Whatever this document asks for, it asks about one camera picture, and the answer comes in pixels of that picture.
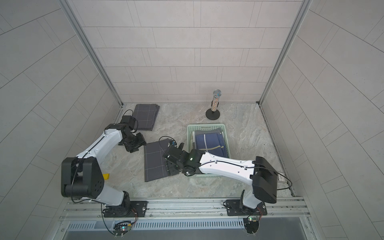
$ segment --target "marble floor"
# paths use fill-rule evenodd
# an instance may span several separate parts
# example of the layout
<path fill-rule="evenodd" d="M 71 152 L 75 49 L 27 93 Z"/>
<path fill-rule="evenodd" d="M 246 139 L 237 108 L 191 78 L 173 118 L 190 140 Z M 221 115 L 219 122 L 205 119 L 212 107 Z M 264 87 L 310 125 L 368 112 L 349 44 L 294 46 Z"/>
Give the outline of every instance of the marble floor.
<path fill-rule="evenodd" d="M 261 110 L 257 104 L 220 103 L 221 116 L 212 121 L 205 117 L 208 103 L 165 103 L 160 110 L 153 131 L 139 131 L 147 143 L 168 135 L 177 143 L 187 140 L 187 125 L 199 123 L 223 123 L 231 157 L 254 160 L 264 157 L 277 171 L 283 172 L 271 141 Z M 128 104 L 126 109 L 134 109 Z M 127 191 L 130 197 L 240 197 L 247 185 L 228 177 L 186 177 L 178 174 L 150 182 L 144 182 L 144 148 L 134 153 L 116 145 L 101 164 L 103 173 L 109 173 L 106 183 L 118 190 Z M 278 191 L 278 197 L 290 197 L 289 189 Z"/>

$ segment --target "metal frame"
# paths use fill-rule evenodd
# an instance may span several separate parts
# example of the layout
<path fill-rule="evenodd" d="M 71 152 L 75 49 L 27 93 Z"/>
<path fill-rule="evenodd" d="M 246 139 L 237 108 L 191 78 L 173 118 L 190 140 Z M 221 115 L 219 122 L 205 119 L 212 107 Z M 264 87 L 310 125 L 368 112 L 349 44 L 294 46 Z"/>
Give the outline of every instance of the metal frame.
<path fill-rule="evenodd" d="M 272 83 L 273 83 L 273 81 L 275 80 L 275 78 L 277 76 L 277 73 L 280 70 L 280 67 L 281 67 L 281 65 L 283 63 L 283 60 L 284 60 L 285 56 L 287 55 L 289 48 L 292 45 L 292 42 L 293 42 L 293 40 L 294 40 L 294 38 L 295 38 L 299 28 L 300 28 L 301 23 L 304 20 L 304 17 L 306 15 L 306 13 L 308 12 L 308 9 L 310 7 L 311 1 L 312 0 L 303 0 L 303 2 L 301 3 L 300 9 L 297 12 L 297 15 L 296 15 L 296 18 L 295 18 L 295 20 L 293 22 L 291 30 L 288 33 L 288 36 L 287 36 L 287 38 L 285 40 L 285 43 L 284 43 L 284 46 L 281 49 L 280 55 L 279 55 L 279 57 L 277 59 L 277 62 L 275 63 L 275 66 L 273 67 L 271 76 L 269 77 L 269 80 L 268 80 L 268 82 L 267 82 L 267 84 L 265 86 L 265 89 L 263 91 L 263 94 L 262 94 L 262 96 L 260 98 L 260 101 L 259 101 L 259 105 L 260 106 L 265 101 L 266 95 L 267 95 L 269 89 L 271 88 Z"/>
<path fill-rule="evenodd" d="M 246 216 L 227 216 L 223 202 L 238 198 L 142 198 L 148 201 L 146 217 L 139 218 L 132 230 L 174 230 L 244 228 Z M 49 239 L 62 239 L 67 231 L 106 231 L 101 218 L 100 204 L 74 204 L 68 200 L 58 216 L 54 233 Z M 275 204 L 265 204 L 268 215 L 263 218 L 299 217 L 308 240 L 319 239 L 312 229 L 309 209 L 302 197 L 279 197 Z M 115 221 L 133 218 L 105 218 L 108 227 Z"/>
<path fill-rule="evenodd" d="M 100 76 L 103 78 L 109 89 L 112 91 L 115 99 L 118 101 L 120 108 L 123 105 L 123 102 L 117 93 L 116 89 L 112 85 L 111 80 L 109 79 L 107 73 L 104 70 L 104 67 L 102 66 L 99 58 L 97 57 L 95 51 L 93 50 L 93 47 L 89 43 L 89 40 L 87 39 L 83 28 L 80 26 L 79 22 L 77 21 L 71 7 L 68 5 L 67 0 L 57 0 L 61 9 L 63 10 L 65 16 L 67 17 L 68 21 L 70 22 L 72 28 L 74 29 L 75 33 L 77 34 L 78 38 L 80 39 L 80 42 L 84 46 L 85 50 L 87 51 L 89 57 L 91 58 L 93 64 L 95 65 L 97 71 L 100 73 Z"/>

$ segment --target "folded gray towel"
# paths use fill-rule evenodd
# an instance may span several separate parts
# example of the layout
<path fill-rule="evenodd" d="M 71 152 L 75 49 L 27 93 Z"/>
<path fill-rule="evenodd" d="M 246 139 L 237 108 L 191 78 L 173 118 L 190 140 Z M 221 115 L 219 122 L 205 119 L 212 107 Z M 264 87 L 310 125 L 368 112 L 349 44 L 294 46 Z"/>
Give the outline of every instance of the folded gray towel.
<path fill-rule="evenodd" d="M 138 122 L 138 130 L 152 131 L 160 106 L 157 104 L 136 104 L 133 117 Z"/>

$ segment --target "glittery microphone handle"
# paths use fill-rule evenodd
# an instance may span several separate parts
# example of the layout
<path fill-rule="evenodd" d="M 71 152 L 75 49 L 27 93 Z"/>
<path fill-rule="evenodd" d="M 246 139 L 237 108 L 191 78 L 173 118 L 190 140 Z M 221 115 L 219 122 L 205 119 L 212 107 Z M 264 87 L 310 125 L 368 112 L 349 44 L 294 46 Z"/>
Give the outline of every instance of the glittery microphone handle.
<path fill-rule="evenodd" d="M 212 107 L 211 107 L 212 112 L 216 111 L 217 105 L 218 105 L 218 99 L 220 98 L 220 96 L 221 96 L 221 91 L 219 89 L 216 89 L 214 91 L 214 98 L 212 100 Z"/>

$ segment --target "wall tile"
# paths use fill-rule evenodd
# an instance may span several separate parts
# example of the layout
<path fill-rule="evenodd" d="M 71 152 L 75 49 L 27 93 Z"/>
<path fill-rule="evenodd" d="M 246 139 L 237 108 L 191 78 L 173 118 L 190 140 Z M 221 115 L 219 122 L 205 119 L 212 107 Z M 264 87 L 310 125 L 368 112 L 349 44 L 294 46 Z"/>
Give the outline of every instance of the wall tile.
<path fill-rule="evenodd" d="M 215 89 L 220 89 L 222 94 L 232 94 L 234 87 L 235 83 L 200 83 L 200 94 L 212 94 Z"/>
<path fill-rule="evenodd" d="M 320 184 L 341 176 L 337 165 L 308 119 L 304 120 L 295 129 L 295 134 L 299 139 L 305 155 L 307 155 Z"/>
<path fill-rule="evenodd" d="M 322 227 L 322 230 L 326 237 L 347 237 L 341 225 Z"/>
<path fill-rule="evenodd" d="M 152 28 L 100 27 L 107 48 L 154 48 Z"/>
<path fill-rule="evenodd" d="M 244 48 L 243 54 L 240 60 L 240 67 L 245 67 L 245 64 L 247 63 L 248 53 L 249 53 L 249 48 Z"/>
<path fill-rule="evenodd" d="M 295 99 L 320 138 L 341 124 L 340 119 L 308 80 L 304 80 L 295 94 Z"/>
<path fill-rule="evenodd" d="M 121 94 L 154 94 L 151 83 L 116 83 Z"/>
<path fill-rule="evenodd" d="M 384 236 L 384 221 L 381 222 L 373 222 L 376 230 L 379 232 L 380 236 Z"/>
<path fill-rule="evenodd" d="M 134 26 L 126 1 L 73 0 L 84 26 Z"/>
<path fill-rule="evenodd" d="M 359 143 L 384 130 L 384 114 L 330 65 L 313 86 Z"/>
<path fill-rule="evenodd" d="M 51 124 L 53 127 L 57 127 L 59 125 L 59 121 L 53 117 L 49 112 L 47 112 L 44 108 L 42 108 L 40 105 L 36 105 L 32 111 L 36 113 L 39 117 L 44 119 L 46 122 Z"/>
<path fill-rule="evenodd" d="M 384 69 L 377 64 L 384 53 L 347 31 L 339 29 L 322 56 L 368 99 L 384 89 Z"/>
<path fill-rule="evenodd" d="M 55 208 L 37 204 L 34 210 L 32 211 L 31 215 L 53 218 L 55 216 L 56 211 L 57 209 Z"/>
<path fill-rule="evenodd" d="M 292 160 L 296 160 L 304 151 L 284 113 L 276 120 L 276 123 Z"/>
<path fill-rule="evenodd" d="M 238 94 L 262 94 L 266 83 L 245 83 L 241 82 Z"/>
<path fill-rule="evenodd" d="M 43 99 L 45 93 L 39 89 L 23 73 L 0 89 L 0 140 L 8 133 Z"/>
<path fill-rule="evenodd" d="M 350 187 L 343 187 L 329 192 L 327 193 L 327 197 L 348 239 L 366 238 L 380 240 L 379 234 Z"/>
<path fill-rule="evenodd" d="M 45 15 L 44 19 L 62 43 L 76 35 L 61 9 Z"/>
<path fill-rule="evenodd" d="M 215 82 L 217 67 L 176 67 L 178 82 Z"/>
<path fill-rule="evenodd" d="M 105 71 L 113 83 L 129 83 L 131 79 L 125 67 L 106 67 Z"/>
<path fill-rule="evenodd" d="M 0 232 L 4 239 L 16 238 L 20 225 L 24 225 L 27 221 L 52 177 L 52 173 L 33 165 L 25 169 L 0 203 L 0 211 L 7 216 L 7 221 L 3 221 L 0 225 Z"/>
<path fill-rule="evenodd" d="M 158 48 L 209 48 L 209 28 L 153 28 Z"/>
<path fill-rule="evenodd" d="M 101 106 L 101 102 L 99 102 L 80 131 L 78 137 L 86 144 L 91 145 L 96 135 L 95 129 L 100 128 L 106 114 L 107 112 Z"/>
<path fill-rule="evenodd" d="M 298 167 L 307 160 L 308 160 L 307 155 L 305 155 L 305 153 L 303 153 L 303 154 L 301 154 L 300 157 L 298 157 L 296 160 L 293 161 L 293 164 L 295 165 L 295 167 Z"/>
<path fill-rule="evenodd" d="M 273 67 L 280 54 L 279 48 L 253 48 L 249 49 L 247 67 Z"/>
<path fill-rule="evenodd" d="M 207 94 L 169 94 L 167 95 L 169 103 L 206 103 Z"/>
<path fill-rule="evenodd" d="M 332 26 L 333 23 L 330 21 L 308 11 L 297 35 L 311 48 L 317 50 Z"/>
<path fill-rule="evenodd" d="M 24 73 L 45 93 L 62 80 L 82 60 L 68 41 L 30 66 Z"/>
<path fill-rule="evenodd" d="M 301 182 L 304 185 L 305 192 L 308 195 L 313 210 L 322 227 L 339 225 L 339 221 L 325 195 L 319 181 L 316 178 L 309 161 L 304 162 L 297 167 Z"/>
<path fill-rule="evenodd" d="M 290 28 L 266 28 L 260 48 L 282 48 Z"/>
<path fill-rule="evenodd" d="M 71 107 L 40 149 L 38 156 L 56 165 L 60 165 L 86 120 L 79 110 Z"/>
<path fill-rule="evenodd" d="M 49 38 L 53 41 L 53 43 L 56 46 L 61 45 L 61 41 L 59 38 L 56 36 L 55 32 L 52 30 L 50 25 L 47 23 L 47 21 L 44 19 L 44 17 L 40 17 L 37 19 L 37 21 L 40 23 L 40 25 L 43 27 L 44 31 L 48 34 Z"/>
<path fill-rule="evenodd" d="M 194 27 L 201 27 L 201 1 L 193 2 Z"/>
<path fill-rule="evenodd" d="M 372 103 L 378 108 L 384 106 L 384 90 L 372 99 Z"/>
<path fill-rule="evenodd" d="M 130 95 L 133 103 L 167 103 L 167 95 Z"/>
<path fill-rule="evenodd" d="M 253 2 L 201 2 L 202 27 L 249 27 Z"/>
<path fill-rule="evenodd" d="M 369 6 L 369 11 L 361 11 L 367 6 L 366 4 Z M 353 0 L 349 4 L 342 1 L 327 1 L 319 14 L 355 36 L 364 39 L 380 21 L 383 16 L 383 8 L 384 2 L 380 0 L 366 2 Z"/>
<path fill-rule="evenodd" d="M 293 41 L 288 56 L 311 83 L 327 65 L 327 62 L 299 37 Z"/>
<path fill-rule="evenodd" d="M 43 195 L 41 193 L 39 195 L 41 198 L 38 201 L 38 204 L 56 209 L 59 208 L 62 200 L 64 199 L 61 195 L 61 165 L 49 185 L 46 188 L 45 186 Z"/>
<path fill-rule="evenodd" d="M 157 83 L 159 94 L 195 94 L 195 83 Z"/>
<path fill-rule="evenodd" d="M 224 67 L 222 82 L 256 82 L 262 68 Z"/>
<path fill-rule="evenodd" d="M 348 183 L 345 181 L 343 176 L 340 176 L 328 182 L 323 183 L 321 186 L 323 187 L 324 192 L 328 193 L 336 189 L 348 186 Z"/>
<path fill-rule="evenodd" d="M 40 101 L 39 105 L 61 121 L 85 89 L 84 83 L 72 70 Z"/>
<path fill-rule="evenodd" d="M 193 1 L 137 1 L 141 26 L 193 27 Z"/>
<path fill-rule="evenodd" d="M 2 1 L 0 14 L 16 28 L 59 8 L 57 2 L 50 0 Z"/>
<path fill-rule="evenodd" d="M 331 27 L 331 30 L 329 30 L 328 34 L 325 36 L 324 40 L 321 42 L 320 47 L 316 50 L 316 52 L 320 55 L 323 54 L 324 50 L 328 46 L 328 44 L 331 42 L 337 31 L 339 30 L 339 27 L 337 25 L 333 25 Z"/>
<path fill-rule="evenodd" d="M 300 116 L 292 123 L 292 129 L 295 130 L 306 118 L 307 116 L 304 112 L 302 112 Z"/>
<path fill-rule="evenodd" d="M 241 48 L 202 48 L 201 66 L 233 66 L 240 64 Z"/>
<path fill-rule="evenodd" d="M 260 101 L 261 94 L 244 94 L 243 102 L 257 102 Z"/>
<path fill-rule="evenodd" d="M 266 102 L 268 102 L 268 106 L 271 109 L 272 115 L 275 116 L 281 108 L 280 103 L 277 101 L 275 94 L 272 91 L 269 91 L 265 100 Z"/>
<path fill-rule="evenodd" d="M 350 132 L 327 146 L 371 221 L 383 221 L 384 175 Z"/>
<path fill-rule="evenodd" d="M 59 168 L 59 166 L 57 166 L 57 165 L 39 157 L 39 156 L 35 156 L 31 162 L 31 164 L 35 165 L 36 167 L 39 167 L 41 169 L 44 169 L 50 173 L 53 173 L 53 174 L 55 174 L 57 169 Z"/>
<path fill-rule="evenodd" d="M 362 143 L 361 146 L 368 153 L 371 159 L 376 163 L 378 168 L 384 172 L 384 132 L 372 137 L 366 142 Z"/>
<path fill-rule="evenodd" d="M 152 66 L 194 66 L 193 48 L 150 48 Z"/>
<path fill-rule="evenodd" d="M 258 48 L 264 28 L 212 28 L 211 48 Z"/>
<path fill-rule="evenodd" d="M 85 35 L 94 48 L 106 48 L 103 38 L 97 27 L 83 27 Z"/>
<path fill-rule="evenodd" d="M 131 67 L 136 82 L 172 82 L 169 67 Z"/>
<path fill-rule="evenodd" d="M 0 73 L 7 79 L 13 79 L 56 47 L 37 21 L 0 35 L 0 42 Z"/>
<path fill-rule="evenodd" d="M 99 48 L 98 50 L 107 67 L 146 66 L 140 48 Z"/>
<path fill-rule="evenodd" d="M 290 28 L 300 5 L 300 2 L 263 2 L 256 27 Z"/>
<path fill-rule="evenodd" d="M 296 182 L 297 180 L 300 179 L 300 177 L 297 173 L 297 170 L 293 164 L 292 158 L 288 152 L 287 147 L 285 146 L 284 140 L 279 130 L 273 135 L 273 138 L 274 138 L 277 150 L 280 153 L 281 160 L 283 161 L 285 169 L 287 170 L 286 173 L 289 179 L 292 182 Z"/>
<path fill-rule="evenodd" d="M 384 32 L 384 18 L 376 24 L 376 26 L 371 30 L 371 32 L 364 38 L 369 44 L 373 44 Z"/>
<path fill-rule="evenodd" d="M 321 140 L 323 141 L 325 146 L 328 146 L 331 142 L 341 137 L 347 131 L 348 128 L 342 123 L 337 128 L 332 130 L 332 132 L 323 137 Z"/>
<path fill-rule="evenodd" d="M 284 82 L 276 92 L 276 98 L 283 108 L 289 123 L 293 124 L 303 111 Z"/>
<path fill-rule="evenodd" d="M 1 142 L 1 159 L 12 161 L 2 163 L 0 195 L 7 194 L 53 130 L 54 127 L 30 112 Z"/>
<path fill-rule="evenodd" d="M 301 77 L 301 72 L 289 59 L 289 57 L 286 57 L 280 67 L 279 75 L 283 79 L 289 90 L 292 91 L 297 81 Z"/>

